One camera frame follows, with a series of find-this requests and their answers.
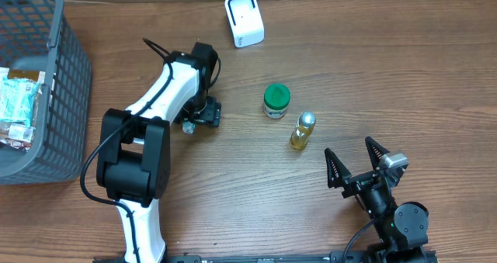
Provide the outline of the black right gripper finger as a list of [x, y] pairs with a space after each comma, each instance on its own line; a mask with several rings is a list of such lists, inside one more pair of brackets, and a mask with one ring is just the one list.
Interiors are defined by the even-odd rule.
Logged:
[[348, 168], [339, 160], [330, 148], [325, 149], [325, 161], [327, 164], [328, 187], [330, 189], [344, 187], [352, 177]]
[[381, 158], [384, 154], [388, 154], [389, 150], [385, 147], [382, 147], [377, 141], [375, 141], [372, 137], [365, 138], [365, 144], [367, 147], [367, 151], [370, 157], [370, 162], [372, 164], [372, 168], [374, 170], [377, 169], [385, 169], [386, 166], [381, 163]]

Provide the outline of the small teal box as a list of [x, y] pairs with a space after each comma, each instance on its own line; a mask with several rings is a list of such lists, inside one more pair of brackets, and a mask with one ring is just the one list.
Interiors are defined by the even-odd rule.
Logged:
[[182, 122], [182, 131], [187, 134], [193, 134], [196, 129], [196, 124], [185, 119]]

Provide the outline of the yellow oil bottle silver cap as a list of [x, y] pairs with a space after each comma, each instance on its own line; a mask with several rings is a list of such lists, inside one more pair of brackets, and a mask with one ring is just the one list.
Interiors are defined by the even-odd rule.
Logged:
[[299, 151], [303, 150], [312, 134], [316, 124], [316, 116], [311, 111], [299, 115], [294, 131], [290, 136], [290, 145]]

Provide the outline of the green lid jar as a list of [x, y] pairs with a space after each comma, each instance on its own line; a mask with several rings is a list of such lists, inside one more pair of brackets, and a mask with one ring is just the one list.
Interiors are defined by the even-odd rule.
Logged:
[[263, 96], [263, 112], [270, 119], [284, 117], [289, 104], [290, 90], [286, 85], [274, 83], [266, 88]]

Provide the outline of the brown white snack packet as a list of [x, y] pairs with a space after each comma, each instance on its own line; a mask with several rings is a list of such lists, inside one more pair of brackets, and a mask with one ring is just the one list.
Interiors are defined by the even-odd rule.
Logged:
[[1, 145], [28, 151], [34, 142], [35, 130], [34, 126], [27, 127], [23, 123], [1, 122]]

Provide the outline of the teal snack packet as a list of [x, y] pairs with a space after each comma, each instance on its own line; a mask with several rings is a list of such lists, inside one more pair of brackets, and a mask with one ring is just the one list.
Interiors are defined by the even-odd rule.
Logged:
[[1, 67], [1, 121], [31, 127], [44, 71]]

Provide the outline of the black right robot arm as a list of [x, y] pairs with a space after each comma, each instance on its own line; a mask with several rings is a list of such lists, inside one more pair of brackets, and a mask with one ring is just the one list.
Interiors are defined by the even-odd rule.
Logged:
[[[389, 151], [372, 137], [366, 137], [365, 144], [372, 170], [356, 176], [335, 152], [325, 149], [328, 187], [341, 189], [345, 199], [355, 198], [370, 218], [343, 251], [333, 251], [330, 257], [341, 262], [436, 262], [435, 254], [423, 249], [428, 243], [428, 209], [419, 202], [398, 205], [392, 194], [408, 167], [407, 156]], [[370, 227], [380, 241], [365, 251], [352, 251], [358, 237]]]

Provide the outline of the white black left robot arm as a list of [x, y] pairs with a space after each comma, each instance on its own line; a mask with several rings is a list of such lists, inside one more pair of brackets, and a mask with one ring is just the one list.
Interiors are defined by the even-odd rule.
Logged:
[[106, 111], [79, 180], [87, 198], [120, 214], [126, 250], [118, 262], [168, 260], [159, 206], [171, 171], [171, 125], [217, 128], [221, 121], [221, 104], [208, 94], [221, 72], [213, 46], [197, 42], [184, 53], [145, 43], [161, 57], [162, 72], [134, 104]]

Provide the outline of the white barcode scanner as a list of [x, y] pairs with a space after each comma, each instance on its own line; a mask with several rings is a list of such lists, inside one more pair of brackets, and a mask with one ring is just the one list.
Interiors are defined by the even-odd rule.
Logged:
[[237, 48], [264, 41], [265, 29], [257, 0], [225, 0], [224, 7]]

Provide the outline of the grey plastic basket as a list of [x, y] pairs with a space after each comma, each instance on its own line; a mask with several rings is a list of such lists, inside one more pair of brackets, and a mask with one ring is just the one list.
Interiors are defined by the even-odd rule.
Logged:
[[92, 65], [64, 0], [1, 0], [1, 66], [43, 71], [33, 145], [1, 146], [3, 185], [76, 179], [85, 156]]

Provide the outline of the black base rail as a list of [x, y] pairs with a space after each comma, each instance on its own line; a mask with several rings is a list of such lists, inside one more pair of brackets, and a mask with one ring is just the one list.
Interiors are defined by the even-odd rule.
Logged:
[[[246, 257], [214, 257], [202, 258], [199, 255], [182, 255], [169, 257], [167, 260], [160, 262], [168, 263], [340, 263], [342, 262], [343, 251], [333, 251], [330, 254], [317, 254], [317, 255], [288, 255], [280, 257], [269, 256], [246, 256]], [[366, 263], [373, 262], [363, 255], [362, 251], [349, 251], [346, 256], [346, 263]], [[94, 258], [93, 263], [124, 263], [124, 257], [114, 259], [98, 259]], [[387, 259], [383, 262], [429, 262], [438, 263], [439, 260], [435, 251], [427, 251], [426, 257], [422, 255], [408, 261], [406, 257], [399, 259]]]

